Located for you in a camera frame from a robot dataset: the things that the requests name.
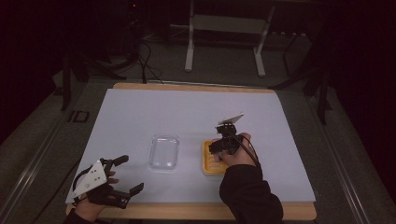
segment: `clear plastic container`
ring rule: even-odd
[[[152,169],[170,171],[177,164],[179,140],[177,135],[156,134],[152,139],[148,164]]]

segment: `gray floor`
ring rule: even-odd
[[[161,76],[163,82],[266,88],[288,78],[281,58],[282,50],[289,42],[285,36],[271,35],[265,42],[262,53],[267,72],[265,78],[257,76],[251,47],[214,47],[208,41],[199,41],[196,44],[193,70],[185,73],[187,47],[183,38],[175,36],[175,41],[166,43],[158,41],[153,36],[146,38],[151,49],[148,65],[153,67],[152,71],[156,76]],[[301,62],[308,48],[309,42],[300,38],[290,49],[288,59],[291,69]],[[141,55],[147,57],[149,49],[142,46]],[[138,82],[141,67],[136,64],[126,71],[120,70],[119,73],[128,77],[127,81]],[[0,200],[5,202],[9,195],[14,196],[13,201],[7,203],[8,207],[14,208],[9,213],[9,223],[32,222],[54,193],[53,201],[37,223],[62,223],[65,216],[64,200],[75,171],[60,190],[56,190],[68,170],[82,155],[106,89],[111,88],[114,83],[114,80],[100,77],[92,71],[92,78],[88,83],[73,82],[73,101],[68,110],[60,111],[60,96],[49,96],[1,146]],[[303,96],[303,85],[302,81],[277,93],[316,194],[316,222],[396,223],[395,205],[382,186],[359,137],[337,100],[335,91],[329,90],[332,110],[327,111],[328,124],[323,126],[316,116],[316,99]],[[91,115],[86,123],[66,122],[71,110],[89,111]],[[38,158],[43,159],[42,162],[35,158],[40,151],[45,151],[38,155]],[[22,188],[25,191],[18,189],[13,192],[17,181],[24,174],[26,165],[38,172],[34,179],[26,181],[26,188]],[[113,221],[128,223],[128,220]],[[145,220],[144,223],[219,222]]]

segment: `metal frame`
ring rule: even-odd
[[[222,32],[237,32],[245,34],[261,35],[259,45],[253,48],[253,54],[256,61],[257,72],[259,77],[265,77],[264,65],[262,63],[262,46],[265,37],[268,35],[268,28],[275,11],[275,6],[271,6],[266,20],[207,16],[194,14],[194,0],[190,0],[190,26],[189,26],[189,45],[187,47],[187,57],[185,71],[192,71],[192,61],[194,55],[194,30],[212,30]]]

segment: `yellow tray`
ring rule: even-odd
[[[228,165],[224,161],[215,161],[209,151],[210,144],[212,140],[204,141],[202,145],[202,171],[206,175],[224,175]]]

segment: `white table leg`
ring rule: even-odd
[[[190,26],[189,26],[189,45],[187,46],[187,57],[186,66],[184,70],[186,72],[192,71],[192,60],[194,56],[194,1],[190,0]]]
[[[270,12],[268,13],[268,18],[264,26],[262,27],[262,38],[260,39],[260,43],[258,47],[253,48],[254,59],[256,61],[257,72],[259,77],[265,77],[264,65],[262,63],[262,46],[264,45],[265,37],[268,35],[268,28],[270,27],[271,19],[274,15],[275,7],[271,7]]]

